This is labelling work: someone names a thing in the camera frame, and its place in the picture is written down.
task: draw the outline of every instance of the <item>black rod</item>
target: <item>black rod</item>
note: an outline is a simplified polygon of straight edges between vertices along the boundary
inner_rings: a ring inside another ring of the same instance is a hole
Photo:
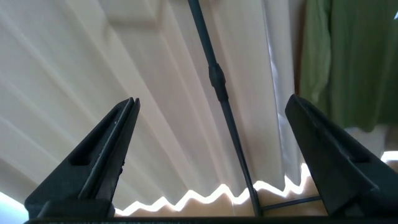
[[[232,142],[234,144],[235,151],[242,168],[244,180],[249,190],[249,195],[251,203],[253,205],[254,214],[257,217],[262,216],[260,201],[257,196],[257,192],[253,187],[253,182],[250,177],[248,165],[246,164],[246,160],[244,158],[241,140],[239,139],[238,130],[235,125],[235,119],[232,114],[231,105],[229,104],[228,101],[228,93],[225,87],[224,73],[220,65],[216,61],[213,47],[211,46],[210,37],[207,32],[206,23],[203,18],[203,14],[201,12],[198,0],[188,0],[188,3],[192,12],[193,20],[195,21],[195,25],[199,33],[203,50],[205,51],[207,62],[209,64],[210,82],[216,91],[218,101],[220,101],[221,108],[223,110],[224,117],[226,120],[226,124],[228,125],[228,130],[231,135]]]
[[[301,198],[301,199],[297,199],[297,200],[291,200],[289,202],[282,202],[282,203],[277,203],[274,205],[267,205],[262,207],[262,211],[268,211],[271,209],[275,209],[275,208],[282,208],[282,207],[286,207],[286,206],[290,206],[290,205],[296,205],[296,204],[300,204],[300,203],[307,203],[307,202],[313,202],[316,200],[322,200],[322,198],[320,196],[313,196],[313,197],[308,197],[308,198]]]

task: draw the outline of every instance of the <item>curtain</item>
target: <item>curtain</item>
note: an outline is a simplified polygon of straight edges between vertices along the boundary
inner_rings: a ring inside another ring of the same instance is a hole
[[[294,88],[287,1],[200,3],[252,179],[284,190],[286,175],[298,185],[284,114]],[[207,197],[221,185],[241,195],[188,2],[0,1],[0,191],[23,202],[130,96],[141,110],[116,208],[160,198],[175,205],[189,190]]]

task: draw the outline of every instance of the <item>white curtain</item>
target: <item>white curtain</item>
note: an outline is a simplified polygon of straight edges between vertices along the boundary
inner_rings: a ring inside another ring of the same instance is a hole
[[[293,93],[287,1],[200,3],[252,179],[283,190],[286,174],[298,185],[284,114]],[[142,106],[117,208],[161,197],[176,204],[188,190],[206,197],[221,184],[241,194],[187,1],[0,0],[0,191],[22,202],[129,96]]]

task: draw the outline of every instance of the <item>green cloth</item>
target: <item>green cloth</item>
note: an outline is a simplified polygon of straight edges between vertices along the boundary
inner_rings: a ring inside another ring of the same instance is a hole
[[[398,124],[398,1],[307,0],[300,95],[342,128]]]

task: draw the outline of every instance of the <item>green curtain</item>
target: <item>green curtain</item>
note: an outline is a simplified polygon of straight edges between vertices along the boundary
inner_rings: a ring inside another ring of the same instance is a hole
[[[300,95],[342,128],[398,124],[397,12],[395,0],[307,0]]]

